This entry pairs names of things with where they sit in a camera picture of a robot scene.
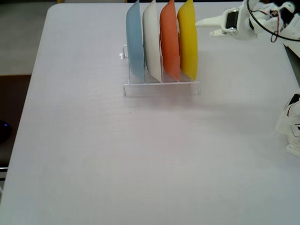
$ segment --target clear plastic dish rack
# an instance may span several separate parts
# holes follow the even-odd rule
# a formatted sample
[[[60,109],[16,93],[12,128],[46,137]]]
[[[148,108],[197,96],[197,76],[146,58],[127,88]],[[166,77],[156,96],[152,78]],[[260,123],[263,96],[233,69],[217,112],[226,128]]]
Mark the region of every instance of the clear plastic dish rack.
[[[122,60],[128,60],[126,54],[127,46],[123,47],[120,57]],[[163,71],[161,56],[161,68],[162,68],[162,82],[159,82],[155,78],[149,75],[147,68],[146,71],[146,82],[141,82],[139,78],[134,76],[130,71],[129,60],[128,60],[128,83],[124,84],[123,95],[134,96],[134,97],[147,97],[147,96],[165,96],[165,95],[199,95],[201,86],[199,81],[192,81],[190,78],[180,73],[180,81],[176,81],[169,77]]]

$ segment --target light blue plate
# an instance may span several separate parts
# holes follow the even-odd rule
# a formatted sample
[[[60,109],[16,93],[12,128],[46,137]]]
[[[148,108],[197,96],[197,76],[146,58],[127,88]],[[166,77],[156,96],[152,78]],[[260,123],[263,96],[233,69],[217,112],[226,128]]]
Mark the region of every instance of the light blue plate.
[[[139,0],[126,15],[126,35],[129,66],[131,72],[145,82],[145,65],[142,41],[142,25]]]

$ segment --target plate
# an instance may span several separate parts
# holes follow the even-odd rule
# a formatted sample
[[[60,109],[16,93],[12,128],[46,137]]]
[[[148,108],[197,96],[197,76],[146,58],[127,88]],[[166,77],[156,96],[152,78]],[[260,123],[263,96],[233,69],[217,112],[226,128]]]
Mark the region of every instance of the plate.
[[[155,0],[146,7],[142,15],[142,26],[147,70],[151,76],[162,82],[158,19]]]
[[[180,58],[174,0],[170,0],[161,10],[159,23],[164,70],[179,81]]]
[[[191,78],[197,78],[198,47],[193,0],[187,0],[177,14],[179,23],[180,69]]]
[[[145,82],[145,64],[139,1],[136,1],[127,11],[126,36],[130,70],[133,75],[139,77],[142,82]]]

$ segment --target white plate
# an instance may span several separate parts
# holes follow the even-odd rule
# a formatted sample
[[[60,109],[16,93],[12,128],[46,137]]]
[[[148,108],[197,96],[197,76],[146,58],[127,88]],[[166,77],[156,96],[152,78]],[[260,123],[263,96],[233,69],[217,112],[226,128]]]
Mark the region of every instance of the white plate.
[[[155,0],[153,0],[145,9],[142,15],[142,25],[147,70],[151,76],[162,82],[158,19]]]

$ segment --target white table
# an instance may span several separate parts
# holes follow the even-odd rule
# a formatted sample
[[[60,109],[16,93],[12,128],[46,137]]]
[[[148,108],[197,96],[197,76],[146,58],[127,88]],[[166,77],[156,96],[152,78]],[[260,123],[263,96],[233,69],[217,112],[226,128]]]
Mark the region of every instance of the white table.
[[[49,10],[0,224],[298,225],[300,159],[274,130],[298,88],[284,47],[199,30],[201,95],[126,98],[130,6]]]

